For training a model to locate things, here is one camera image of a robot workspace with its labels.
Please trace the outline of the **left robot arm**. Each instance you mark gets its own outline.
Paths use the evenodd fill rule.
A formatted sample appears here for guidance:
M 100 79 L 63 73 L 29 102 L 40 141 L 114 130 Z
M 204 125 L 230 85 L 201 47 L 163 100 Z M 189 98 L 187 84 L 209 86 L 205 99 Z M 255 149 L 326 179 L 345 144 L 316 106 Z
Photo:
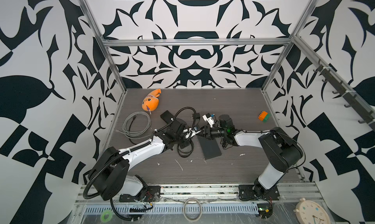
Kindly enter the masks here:
M 171 150 L 174 145 L 185 143 L 193 136 L 193 130 L 194 127 L 187 127 L 183 120 L 176 118 L 144 142 L 119 150 L 109 147 L 89 172 L 83 198 L 100 196 L 107 201 L 119 193 L 138 196 L 146 183 L 138 176 L 129 176 L 128 172 L 137 164 Z

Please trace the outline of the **black network switch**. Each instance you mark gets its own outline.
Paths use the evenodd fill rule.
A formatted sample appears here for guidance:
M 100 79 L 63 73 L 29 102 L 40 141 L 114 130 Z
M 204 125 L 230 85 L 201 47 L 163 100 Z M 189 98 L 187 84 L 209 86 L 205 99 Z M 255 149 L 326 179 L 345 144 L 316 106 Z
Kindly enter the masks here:
M 166 124 L 170 124 L 174 121 L 175 117 L 174 115 L 166 110 L 165 112 L 163 112 L 161 115 L 160 115 L 160 118 L 166 123 Z

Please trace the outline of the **black rectangular box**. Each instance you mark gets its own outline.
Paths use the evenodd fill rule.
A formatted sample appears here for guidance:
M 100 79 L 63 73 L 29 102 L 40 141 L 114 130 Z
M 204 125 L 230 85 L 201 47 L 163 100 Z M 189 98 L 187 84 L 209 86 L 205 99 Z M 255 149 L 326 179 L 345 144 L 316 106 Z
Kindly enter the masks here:
M 205 160 L 216 158 L 222 155 L 222 152 L 216 140 L 210 140 L 198 136 L 198 141 L 200 143 Z

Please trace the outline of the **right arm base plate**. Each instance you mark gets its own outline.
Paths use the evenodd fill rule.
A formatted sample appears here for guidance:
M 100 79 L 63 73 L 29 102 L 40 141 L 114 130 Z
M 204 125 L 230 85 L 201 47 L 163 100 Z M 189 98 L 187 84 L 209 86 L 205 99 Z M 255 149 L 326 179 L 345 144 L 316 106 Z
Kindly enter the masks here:
M 272 199 L 273 201 L 278 201 L 279 196 L 280 193 L 276 185 L 270 189 L 264 189 L 261 185 L 238 186 L 238 198 L 241 201 L 254 201 L 262 199 Z

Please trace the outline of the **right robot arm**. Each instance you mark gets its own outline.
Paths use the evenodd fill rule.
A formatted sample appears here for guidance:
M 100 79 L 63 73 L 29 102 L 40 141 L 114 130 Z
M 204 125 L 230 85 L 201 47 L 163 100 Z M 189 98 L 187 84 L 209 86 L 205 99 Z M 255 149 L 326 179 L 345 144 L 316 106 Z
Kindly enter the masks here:
M 229 145 L 252 146 L 262 148 L 268 158 L 268 165 L 255 180 L 253 190 L 257 196 L 273 189 L 281 178 L 296 163 L 305 157 L 305 152 L 296 140 L 287 135 L 280 127 L 268 131 L 245 131 L 236 129 L 229 115 L 221 115 L 215 120 L 214 115 L 205 114 L 203 120 L 208 124 L 201 128 L 200 136 L 213 140 L 221 139 L 225 149 Z

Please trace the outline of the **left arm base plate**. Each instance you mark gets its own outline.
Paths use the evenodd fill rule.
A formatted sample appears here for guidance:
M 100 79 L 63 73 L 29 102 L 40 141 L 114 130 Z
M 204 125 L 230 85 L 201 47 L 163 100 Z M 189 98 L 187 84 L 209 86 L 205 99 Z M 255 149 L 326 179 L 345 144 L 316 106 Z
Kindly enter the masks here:
M 159 199 L 160 192 L 161 186 L 147 186 L 135 196 L 121 194 L 119 202 L 153 202 Z

